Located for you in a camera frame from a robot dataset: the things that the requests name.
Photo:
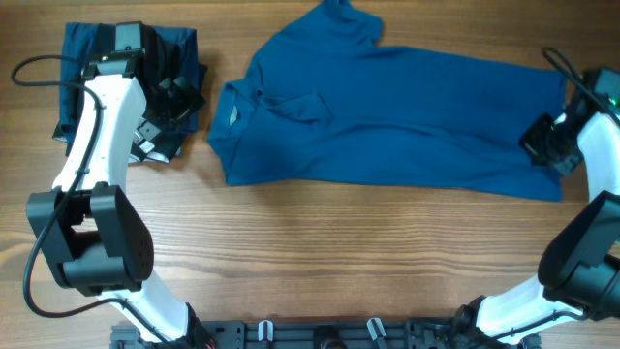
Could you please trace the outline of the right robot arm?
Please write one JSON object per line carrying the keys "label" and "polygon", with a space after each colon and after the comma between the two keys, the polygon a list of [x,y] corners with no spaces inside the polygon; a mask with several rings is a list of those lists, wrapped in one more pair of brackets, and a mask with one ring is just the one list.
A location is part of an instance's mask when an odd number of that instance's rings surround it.
{"label": "right robot arm", "polygon": [[545,249],[535,276],[459,309],[449,331],[456,348],[525,347],[550,327],[619,315],[619,260],[609,253],[619,241],[619,72],[569,77],[576,91],[564,113],[539,118],[519,144],[563,175],[584,164],[589,203]]}

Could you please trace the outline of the blue polo shirt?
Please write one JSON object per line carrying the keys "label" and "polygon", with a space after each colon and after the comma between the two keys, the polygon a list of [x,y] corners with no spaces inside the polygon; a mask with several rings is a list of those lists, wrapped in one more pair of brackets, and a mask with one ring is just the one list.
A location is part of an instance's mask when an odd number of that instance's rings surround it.
{"label": "blue polo shirt", "polygon": [[558,202],[519,146],[566,82],[554,71],[382,47],[382,21],[324,1],[224,84],[208,135],[229,185],[287,179],[464,188]]}

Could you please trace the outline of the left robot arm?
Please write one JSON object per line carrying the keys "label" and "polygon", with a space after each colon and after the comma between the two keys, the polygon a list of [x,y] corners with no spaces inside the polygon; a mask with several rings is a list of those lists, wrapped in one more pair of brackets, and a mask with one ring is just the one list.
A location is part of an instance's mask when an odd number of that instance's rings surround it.
{"label": "left robot arm", "polygon": [[211,348],[193,308],[153,269],[154,246],[126,196],[133,162],[169,162],[198,128],[206,72],[187,27],[70,22],[59,56],[54,132],[67,160],[26,207],[55,282],[109,304],[133,325],[138,348]]}

